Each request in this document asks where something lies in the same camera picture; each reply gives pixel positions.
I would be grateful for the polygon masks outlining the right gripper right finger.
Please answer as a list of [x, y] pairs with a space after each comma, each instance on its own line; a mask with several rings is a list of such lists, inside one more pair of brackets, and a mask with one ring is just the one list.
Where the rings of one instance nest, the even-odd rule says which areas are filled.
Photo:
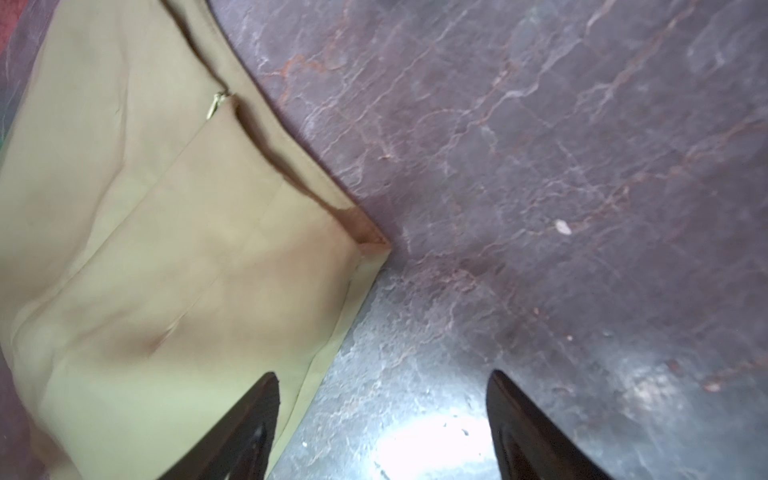
[[610, 480], [503, 371], [491, 373], [486, 411], [503, 480]]

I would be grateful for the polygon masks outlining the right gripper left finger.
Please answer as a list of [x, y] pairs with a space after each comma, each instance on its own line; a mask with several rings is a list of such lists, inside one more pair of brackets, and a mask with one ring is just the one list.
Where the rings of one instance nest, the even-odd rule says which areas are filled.
[[279, 381], [268, 372], [160, 479], [265, 479], [279, 406]]

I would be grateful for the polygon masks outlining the olive green skirt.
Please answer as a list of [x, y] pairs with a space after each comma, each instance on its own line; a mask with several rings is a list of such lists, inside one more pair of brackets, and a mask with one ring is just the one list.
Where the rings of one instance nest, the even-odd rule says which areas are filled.
[[269, 456], [391, 247], [204, 1], [62, 1], [1, 151], [1, 349], [54, 479], [156, 479], [264, 374]]

